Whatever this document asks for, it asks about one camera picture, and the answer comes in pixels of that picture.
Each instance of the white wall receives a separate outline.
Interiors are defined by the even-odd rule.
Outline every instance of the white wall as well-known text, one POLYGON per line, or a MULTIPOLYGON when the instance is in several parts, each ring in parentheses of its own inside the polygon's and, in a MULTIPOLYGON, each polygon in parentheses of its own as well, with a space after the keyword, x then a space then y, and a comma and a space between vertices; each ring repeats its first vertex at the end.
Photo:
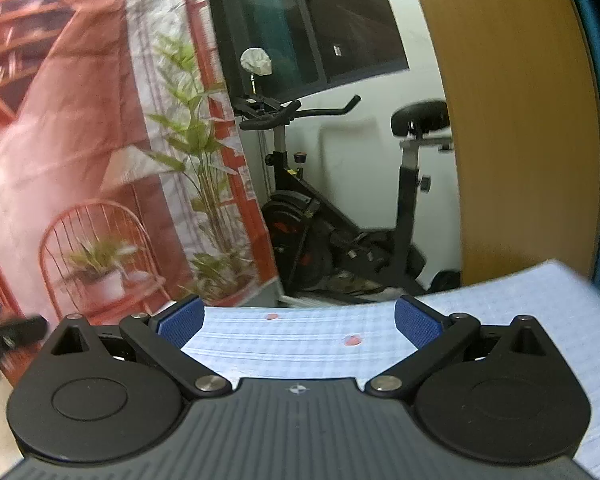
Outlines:
MULTIPOLYGON (((401 152, 391 133, 391 115, 412 102, 444 98, 418 0, 389 2, 410 68, 304 97, 306 108, 341 107, 354 94, 362 102, 343 117, 293 122, 286 136, 290 153, 308 154, 305 179, 363 228, 395 225, 401 152)), ((241 136, 256 193, 263 200, 257 134, 241 136)), ((428 285, 439 270, 460 268, 458 180, 454 156, 435 148, 421 150, 420 167, 432 177, 432 185, 429 194, 418 197, 413 240, 427 257, 421 282, 428 285)))

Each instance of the round pad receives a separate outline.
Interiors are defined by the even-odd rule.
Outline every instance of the round pad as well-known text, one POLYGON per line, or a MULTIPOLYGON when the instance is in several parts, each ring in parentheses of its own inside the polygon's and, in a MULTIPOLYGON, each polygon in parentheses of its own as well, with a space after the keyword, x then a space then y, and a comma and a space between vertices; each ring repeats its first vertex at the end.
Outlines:
POLYGON ((109 379, 78 379, 61 386, 51 403, 58 412, 73 420, 100 420, 122 409, 126 389, 109 379))
POLYGON ((481 461, 529 465, 577 448, 588 423, 571 382, 542 368, 508 368, 486 359, 433 374, 415 401, 424 428, 457 452, 481 461))
POLYGON ((45 356, 14 389, 7 419, 25 452, 105 462, 148 447, 174 424, 182 400, 169 377, 91 353, 45 356))

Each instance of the white pot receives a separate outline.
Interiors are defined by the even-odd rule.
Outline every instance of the white pot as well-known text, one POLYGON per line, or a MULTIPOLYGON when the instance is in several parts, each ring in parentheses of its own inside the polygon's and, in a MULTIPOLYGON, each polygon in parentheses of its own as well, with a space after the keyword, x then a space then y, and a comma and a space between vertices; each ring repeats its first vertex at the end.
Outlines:
POLYGON ((84 291, 89 300, 97 306, 119 300, 125 295, 122 284, 122 272, 112 270, 106 276, 93 283, 84 283, 84 291))

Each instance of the metal screw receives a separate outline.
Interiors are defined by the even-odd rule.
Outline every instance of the metal screw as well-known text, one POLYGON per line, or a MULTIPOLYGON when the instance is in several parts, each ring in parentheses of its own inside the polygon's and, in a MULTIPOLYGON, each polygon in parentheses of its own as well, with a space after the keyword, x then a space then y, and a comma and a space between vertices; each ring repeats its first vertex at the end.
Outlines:
POLYGON ((203 392, 216 392, 226 385, 226 379, 218 375, 205 375, 196 379, 196 388, 203 392))
POLYGON ((376 392, 393 392, 402 386, 402 381, 392 375, 378 375, 371 379, 371 387, 376 392))
POLYGON ((11 337, 6 335, 2 338, 2 341, 4 342, 5 345, 7 345, 12 350, 14 348, 16 348, 16 342, 11 337))

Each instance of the black knob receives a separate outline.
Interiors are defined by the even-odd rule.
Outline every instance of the black knob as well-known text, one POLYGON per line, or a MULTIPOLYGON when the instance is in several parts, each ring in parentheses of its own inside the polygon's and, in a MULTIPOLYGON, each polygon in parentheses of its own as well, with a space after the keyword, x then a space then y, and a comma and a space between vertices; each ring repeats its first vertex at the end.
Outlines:
POLYGON ((431 189, 431 177, 430 176, 423 176, 420 179, 420 189, 423 190, 423 192, 428 193, 429 189, 431 189))

